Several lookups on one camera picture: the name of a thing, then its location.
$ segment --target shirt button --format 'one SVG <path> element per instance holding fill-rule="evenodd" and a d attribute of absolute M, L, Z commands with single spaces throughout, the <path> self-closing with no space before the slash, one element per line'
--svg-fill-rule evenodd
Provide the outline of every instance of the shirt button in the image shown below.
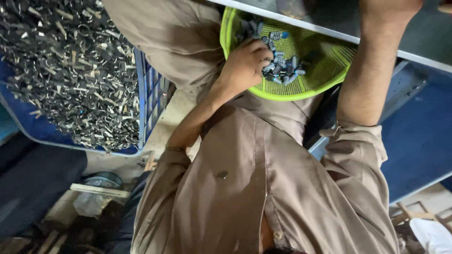
<path fill-rule="evenodd" d="M 280 232 L 280 231 L 273 232 L 273 237 L 274 237 L 276 240 L 281 240 L 281 239 L 283 238 L 283 233 Z"/>
<path fill-rule="evenodd" d="M 222 171 L 217 174 L 217 179 L 226 179 L 227 171 Z"/>

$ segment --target hand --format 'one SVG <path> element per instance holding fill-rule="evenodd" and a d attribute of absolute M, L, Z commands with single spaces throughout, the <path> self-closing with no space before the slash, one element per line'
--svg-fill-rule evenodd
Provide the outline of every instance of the hand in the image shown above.
<path fill-rule="evenodd" d="M 211 93 L 227 102 L 262 81 L 262 68 L 273 59 L 273 53 L 261 40 L 248 39 L 228 57 Z"/>
<path fill-rule="evenodd" d="M 360 0 L 362 28 L 385 27 L 405 30 L 408 22 L 421 9 L 423 0 Z"/>

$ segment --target wooden stick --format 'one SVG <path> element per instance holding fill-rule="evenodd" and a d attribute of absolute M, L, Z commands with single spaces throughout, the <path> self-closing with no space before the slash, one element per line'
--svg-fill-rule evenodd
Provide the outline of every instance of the wooden stick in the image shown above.
<path fill-rule="evenodd" d="M 154 164 L 154 157 L 155 157 L 155 151 L 152 151 L 151 154 L 149 154 L 149 158 L 147 159 L 146 167 L 144 167 L 144 171 L 152 170 Z"/>
<path fill-rule="evenodd" d="M 60 252 L 61 246 L 64 244 L 64 242 L 66 242 L 66 239 L 67 239 L 66 234 L 60 237 L 58 241 L 56 241 L 53 248 L 49 251 L 49 254 L 58 254 Z"/>
<path fill-rule="evenodd" d="M 49 237 L 44 241 L 44 243 L 41 245 L 41 247 L 38 250 L 38 254 L 45 254 L 47 253 L 47 250 L 50 248 L 50 245 L 52 245 L 53 241 L 57 238 L 58 231 L 52 231 L 50 233 Z"/>
<path fill-rule="evenodd" d="M 78 183 L 73 183 L 71 185 L 71 190 L 100 194 L 100 195 L 107 195 L 107 196 L 118 197 L 118 198 L 128 198 L 130 196 L 130 192 L 128 192 L 128 191 L 108 189 L 108 188 L 102 188 L 102 187 L 96 187 L 96 186 L 89 186 L 89 185 L 83 185 L 83 184 L 78 184 Z"/>

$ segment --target green plastic basket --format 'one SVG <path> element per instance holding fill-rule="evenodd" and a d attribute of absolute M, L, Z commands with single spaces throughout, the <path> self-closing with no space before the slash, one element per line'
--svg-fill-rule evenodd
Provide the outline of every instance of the green plastic basket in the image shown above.
<path fill-rule="evenodd" d="M 238 45 L 235 35 L 240 29 L 240 20 L 239 10 L 226 7 L 220 31 L 220 44 L 226 59 Z M 287 86 L 262 78 L 260 84 L 249 88 L 250 92 L 269 100 L 293 101 L 324 92 L 344 80 L 356 53 L 356 46 L 307 29 L 264 18 L 264 28 L 260 36 L 268 36 L 271 31 L 288 31 L 290 34 L 289 38 L 275 41 L 276 50 L 286 53 L 284 58 L 297 55 L 303 60 L 311 53 L 312 64 L 307 68 L 305 75 L 298 76 Z"/>

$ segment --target beige kurta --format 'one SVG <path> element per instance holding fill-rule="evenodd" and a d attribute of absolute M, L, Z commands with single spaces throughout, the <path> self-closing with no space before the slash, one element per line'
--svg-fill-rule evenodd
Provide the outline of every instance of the beige kurta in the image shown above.
<path fill-rule="evenodd" d="M 193 162 L 172 149 L 159 160 L 138 207 L 133 254 L 258 253 L 264 211 L 277 246 L 398 253 L 381 126 L 340 122 L 319 162 L 246 109 L 223 106 L 213 118 Z"/>

